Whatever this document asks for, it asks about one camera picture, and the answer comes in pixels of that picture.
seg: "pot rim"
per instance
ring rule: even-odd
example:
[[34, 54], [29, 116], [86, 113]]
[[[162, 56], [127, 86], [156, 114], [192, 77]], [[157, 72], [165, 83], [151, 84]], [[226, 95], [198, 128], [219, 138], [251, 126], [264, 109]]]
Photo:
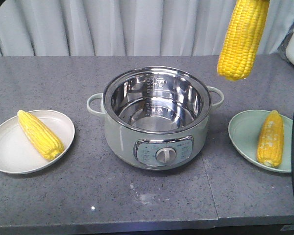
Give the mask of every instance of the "pot rim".
[[[116, 88], [118, 88], [120, 84], [123, 84], [127, 80], [130, 80], [134, 75], [137, 75], [140, 73], [150, 73], [152, 71], [161, 71], [161, 70], [166, 72], [171, 72], [172, 74], [179, 74], [180, 75], [179, 77], [182, 77], [183, 79], [187, 80], [194, 88], [196, 88], [197, 92], [200, 94], [203, 101], [202, 110], [200, 111], [199, 115], [192, 122], [186, 124], [185, 126], [168, 130], [168, 131], [150, 131], [147, 129], [142, 129], [136, 126], [132, 126], [126, 123], [125, 121], [123, 121], [121, 118], [119, 118], [111, 106], [111, 97], [114, 91], [116, 90]], [[209, 115], [210, 109], [211, 109], [211, 96], [207, 86], [203, 82], [201, 82], [196, 77], [194, 77], [193, 75], [183, 70], [179, 70], [179, 69], [167, 67], [167, 66], [147, 66], [147, 67], [142, 67], [142, 68], [126, 71], [118, 75], [112, 81], [110, 81], [108, 85], [106, 86], [106, 88], [104, 89], [102, 102], [106, 110], [106, 115], [110, 116], [114, 121], [116, 121], [120, 125], [130, 130], [138, 131], [141, 133], [147, 133], [147, 134], [156, 134], [156, 135], [157, 134], [158, 135], [174, 134], [174, 133], [179, 133], [179, 132], [188, 130], [200, 124], [201, 122], [203, 122], [205, 118]]]

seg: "green plate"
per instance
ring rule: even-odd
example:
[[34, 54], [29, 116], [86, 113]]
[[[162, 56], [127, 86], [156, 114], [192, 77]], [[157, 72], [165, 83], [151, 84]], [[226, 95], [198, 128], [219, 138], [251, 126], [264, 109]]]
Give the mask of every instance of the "green plate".
[[256, 151], [260, 129], [270, 111], [247, 110], [236, 114], [229, 123], [228, 132], [236, 150], [248, 161], [263, 169], [289, 173], [291, 172], [291, 138], [293, 121], [283, 115], [284, 122], [284, 148], [282, 163], [273, 168], [257, 162]]

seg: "stainless steel inner pot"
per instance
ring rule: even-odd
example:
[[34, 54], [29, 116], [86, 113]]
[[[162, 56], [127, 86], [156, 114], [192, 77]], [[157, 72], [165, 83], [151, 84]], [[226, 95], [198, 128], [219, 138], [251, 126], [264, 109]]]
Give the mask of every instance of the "stainless steel inner pot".
[[107, 113], [121, 125], [169, 134], [200, 123], [211, 104], [207, 87], [192, 75], [151, 66], [116, 77], [103, 94]]

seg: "pot handle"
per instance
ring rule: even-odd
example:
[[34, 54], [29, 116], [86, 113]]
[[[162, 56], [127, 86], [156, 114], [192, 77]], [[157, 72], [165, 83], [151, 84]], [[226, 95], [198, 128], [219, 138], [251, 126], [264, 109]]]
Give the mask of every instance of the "pot handle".
[[[87, 103], [86, 103], [88, 112], [90, 112], [91, 114], [96, 115], [98, 117], [106, 116], [106, 111], [105, 111], [104, 106], [103, 106], [102, 98], [103, 98], [103, 93], [94, 94], [91, 97], [89, 97], [88, 100], [87, 100]], [[90, 103], [93, 102], [95, 99], [100, 99], [101, 100], [101, 102], [100, 102], [101, 112], [95, 111], [90, 107]]]
[[221, 98], [221, 100], [219, 102], [214, 103], [214, 104], [211, 105], [211, 112], [213, 112], [223, 104], [223, 102], [224, 102], [224, 94], [218, 88], [215, 88], [215, 87], [207, 87], [207, 88], [208, 88], [209, 92], [217, 93]]

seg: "cooking pot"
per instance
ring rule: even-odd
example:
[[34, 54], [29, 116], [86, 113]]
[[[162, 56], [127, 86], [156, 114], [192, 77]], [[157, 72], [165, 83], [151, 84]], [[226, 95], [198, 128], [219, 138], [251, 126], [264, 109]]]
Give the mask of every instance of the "cooking pot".
[[[212, 103], [210, 92], [220, 96]], [[100, 99], [100, 111], [90, 107]], [[167, 170], [193, 159], [203, 148], [209, 115], [224, 101], [223, 93], [206, 87], [187, 72], [150, 66], [125, 72], [103, 93], [87, 100], [91, 114], [105, 117], [105, 137], [128, 164]]]

